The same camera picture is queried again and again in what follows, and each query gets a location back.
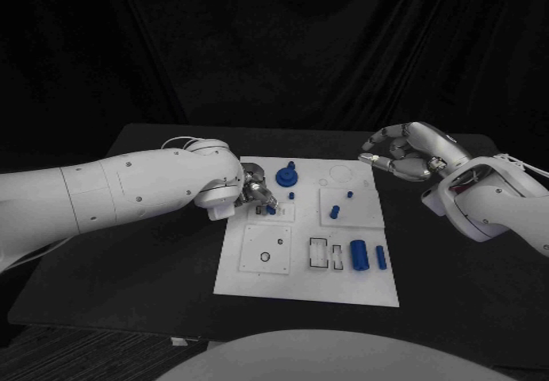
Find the white baseplate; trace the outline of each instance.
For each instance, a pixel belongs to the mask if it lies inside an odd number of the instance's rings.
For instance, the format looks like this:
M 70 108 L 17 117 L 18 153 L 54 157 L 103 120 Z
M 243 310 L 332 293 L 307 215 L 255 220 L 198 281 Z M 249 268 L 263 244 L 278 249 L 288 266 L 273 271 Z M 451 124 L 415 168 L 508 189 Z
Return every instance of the white baseplate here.
M 283 188 L 275 182 L 275 173 L 286 167 L 289 161 L 295 163 L 298 180 L 292 187 Z M 243 156 L 240 162 L 255 163 L 263 168 L 266 186 L 282 203 L 285 212 L 276 213 L 275 216 L 256 214 L 255 203 L 236 208 L 236 214 L 229 218 L 224 230 L 213 293 L 399 307 L 371 167 L 358 161 L 256 156 Z M 353 192 L 351 198 L 347 198 L 348 191 Z M 288 198 L 289 192 L 295 194 L 292 200 Z M 335 201 L 340 214 L 332 220 L 330 204 Z M 260 234 L 258 239 L 247 237 L 247 241 L 252 239 L 252 246 L 249 243 L 245 246 L 245 230 L 253 226 L 262 226 L 253 228 Z M 275 242 L 278 244 L 283 230 L 269 226 L 289 228 L 289 240 L 282 238 L 283 243 L 278 248 L 273 245 Z M 328 268 L 309 267 L 309 238 L 327 240 Z M 351 268 L 353 240 L 366 242 L 366 271 L 354 271 Z M 279 249 L 283 254 L 276 254 L 275 258 L 283 259 L 285 243 L 289 243 L 289 267 L 282 266 L 279 269 L 278 264 L 283 261 L 269 264 L 270 257 L 263 262 L 260 255 Z M 335 247 L 334 254 L 332 245 L 341 246 L 341 253 Z M 380 270 L 377 265 L 377 245 L 384 249 L 386 270 Z M 242 263 L 258 266 L 253 268 L 256 271 L 249 271 L 249 268 L 240 269 Z

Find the cable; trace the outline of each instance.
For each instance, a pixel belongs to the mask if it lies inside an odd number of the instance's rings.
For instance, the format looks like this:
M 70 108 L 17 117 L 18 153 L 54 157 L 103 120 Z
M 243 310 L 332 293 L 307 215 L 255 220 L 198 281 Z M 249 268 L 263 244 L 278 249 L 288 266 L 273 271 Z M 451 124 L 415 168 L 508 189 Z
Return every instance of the cable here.
M 160 147 L 160 149 L 164 149 L 164 145 L 165 145 L 170 141 L 173 141 L 173 140 L 175 140 L 175 139 L 203 140 L 200 137 L 173 137 L 171 139 L 168 139 L 168 140 L 164 142 L 164 144 L 162 144 L 162 146 Z
M 517 158 L 511 157 L 507 153 L 500 153 L 498 155 L 494 155 L 494 157 L 502 161 L 507 161 L 510 164 L 515 165 L 521 170 L 524 170 L 524 167 L 527 167 L 537 175 L 541 175 L 549 178 L 549 172 L 540 170 L 533 165 L 528 165 L 523 161 L 520 161 Z
M 40 258 L 41 256 L 44 256 L 49 252 L 51 252 L 56 248 L 59 248 L 59 246 L 62 246 L 63 244 L 66 244 L 66 242 L 69 242 L 72 237 L 69 238 L 64 238 L 62 241 L 59 241 L 44 252 L 39 252 L 31 258 L 27 258 L 26 260 L 21 260 L 20 262 L 15 262 L 14 264 L 11 264 L 5 269 L 4 271 L 7 270 L 11 270 L 13 268 L 15 268 L 17 266 L 20 266 L 21 264 L 26 264 L 27 262 L 30 262 L 31 260 Z

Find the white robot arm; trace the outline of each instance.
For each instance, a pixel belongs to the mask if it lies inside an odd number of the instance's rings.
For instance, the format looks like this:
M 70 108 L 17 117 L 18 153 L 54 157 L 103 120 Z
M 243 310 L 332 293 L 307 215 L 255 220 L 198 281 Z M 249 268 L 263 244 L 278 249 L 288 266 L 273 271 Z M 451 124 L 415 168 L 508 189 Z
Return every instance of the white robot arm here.
M 438 173 L 442 180 L 423 192 L 422 202 L 446 215 L 459 232 L 482 242 L 511 230 L 549 256 L 549 190 L 524 173 L 523 164 L 504 154 L 472 158 L 441 130 L 417 121 L 384 127 L 363 150 L 387 137 L 396 138 L 394 159 L 363 153 L 358 160 L 407 181 L 425 181 Z
M 0 175 L 0 272 L 63 238 L 158 216 L 191 200 L 211 221 L 253 200 L 276 208 L 262 168 L 240 164 L 220 140 Z

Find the robotic hand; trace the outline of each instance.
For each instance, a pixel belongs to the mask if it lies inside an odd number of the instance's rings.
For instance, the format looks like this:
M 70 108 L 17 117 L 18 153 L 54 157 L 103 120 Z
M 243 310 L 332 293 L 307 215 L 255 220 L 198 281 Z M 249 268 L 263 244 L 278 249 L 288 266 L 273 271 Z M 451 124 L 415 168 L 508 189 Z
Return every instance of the robotic hand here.
M 439 216 L 448 216 L 458 231 L 482 242 L 513 230 L 549 256 L 549 190 L 524 173 L 524 167 L 544 177 L 549 173 L 504 154 L 472 158 L 456 141 L 419 121 L 384 127 L 363 144 L 363 150 L 387 137 L 394 138 L 394 159 L 370 153 L 357 159 L 407 181 L 441 175 L 441 182 L 420 198 Z
M 191 200 L 211 221 L 250 201 L 275 209 L 263 169 L 240 164 L 223 141 L 194 140 L 183 149 L 0 175 L 0 272 L 63 238 L 158 216 Z

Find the black table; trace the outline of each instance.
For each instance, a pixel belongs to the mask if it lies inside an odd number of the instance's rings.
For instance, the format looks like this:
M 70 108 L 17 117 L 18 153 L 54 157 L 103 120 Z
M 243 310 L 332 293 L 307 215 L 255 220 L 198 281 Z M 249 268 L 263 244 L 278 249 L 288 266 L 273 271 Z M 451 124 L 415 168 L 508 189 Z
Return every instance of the black table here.
M 354 160 L 370 133 L 126 125 L 108 156 L 184 135 L 219 138 L 237 156 Z M 497 153 L 488 137 L 452 136 L 474 156 Z M 190 204 L 75 237 L 47 254 L 8 319 L 216 341 L 338 329 L 487 365 L 546 367 L 549 259 L 513 232 L 479 244 L 435 216 L 419 195 L 436 180 L 409 183 L 374 171 L 400 308 L 213 294 L 226 221 L 210 222 Z

